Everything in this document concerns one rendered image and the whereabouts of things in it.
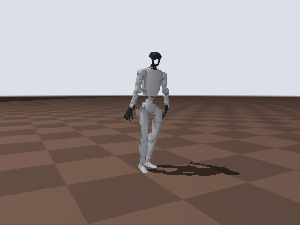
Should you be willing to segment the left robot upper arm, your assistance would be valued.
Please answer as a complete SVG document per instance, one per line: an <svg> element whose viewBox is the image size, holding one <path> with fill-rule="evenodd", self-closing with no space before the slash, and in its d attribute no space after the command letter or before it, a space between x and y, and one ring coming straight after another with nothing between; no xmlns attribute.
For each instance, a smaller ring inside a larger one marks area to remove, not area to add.
<svg viewBox="0 0 300 225"><path fill-rule="evenodd" d="M162 72L162 73L163 73L162 81L161 81L162 93L167 94L167 93L169 93L169 89L166 87L167 86L167 73L165 73L165 72Z"/></svg>

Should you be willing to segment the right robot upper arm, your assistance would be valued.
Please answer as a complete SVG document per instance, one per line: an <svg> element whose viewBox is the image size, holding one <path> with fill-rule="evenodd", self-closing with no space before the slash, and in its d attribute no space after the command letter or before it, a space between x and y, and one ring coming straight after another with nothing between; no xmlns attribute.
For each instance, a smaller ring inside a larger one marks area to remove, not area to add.
<svg viewBox="0 0 300 225"><path fill-rule="evenodd" d="M146 69L140 69L137 71L137 78L136 78L136 87L137 87L137 91L136 93L141 93L142 92L142 88L141 88L141 84L143 81L143 77L146 75L147 70Z"/></svg>

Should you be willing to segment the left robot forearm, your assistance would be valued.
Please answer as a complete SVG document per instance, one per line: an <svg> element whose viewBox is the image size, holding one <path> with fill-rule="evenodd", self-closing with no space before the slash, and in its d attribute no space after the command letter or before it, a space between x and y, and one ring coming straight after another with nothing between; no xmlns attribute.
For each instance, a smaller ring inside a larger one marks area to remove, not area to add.
<svg viewBox="0 0 300 225"><path fill-rule="evenodd" d="M169 108L169 93L164 94L163 97L164 97L165 106L168 105L168 108Z"/></svg>

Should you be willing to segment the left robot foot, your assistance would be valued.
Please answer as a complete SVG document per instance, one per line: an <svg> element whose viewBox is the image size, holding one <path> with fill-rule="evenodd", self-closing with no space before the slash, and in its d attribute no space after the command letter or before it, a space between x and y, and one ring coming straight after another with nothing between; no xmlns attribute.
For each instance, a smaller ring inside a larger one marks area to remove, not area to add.
<svg viewBox="0 0 300 225"><path fill-rule="evenodd" d="M153 163L149 162L149 163L146 163L146 161L144 162L144 165L147 166L147 167L151 167L151 168L157 168L156 165L154 165Z"/></svg>

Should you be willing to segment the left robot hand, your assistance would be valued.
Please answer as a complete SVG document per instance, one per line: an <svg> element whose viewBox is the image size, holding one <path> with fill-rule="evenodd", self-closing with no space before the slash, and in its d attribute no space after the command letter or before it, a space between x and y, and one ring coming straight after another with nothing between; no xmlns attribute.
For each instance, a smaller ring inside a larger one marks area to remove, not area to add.
<svg viewBox="0 0 300 225"><path fill-rule="evenodd" d="M169 108L168 108L168 105L166 105L164 108L165 108L165 111L164 111L164 113L162 114L162 118L166 115L167 110L169 109Z"/></svg>

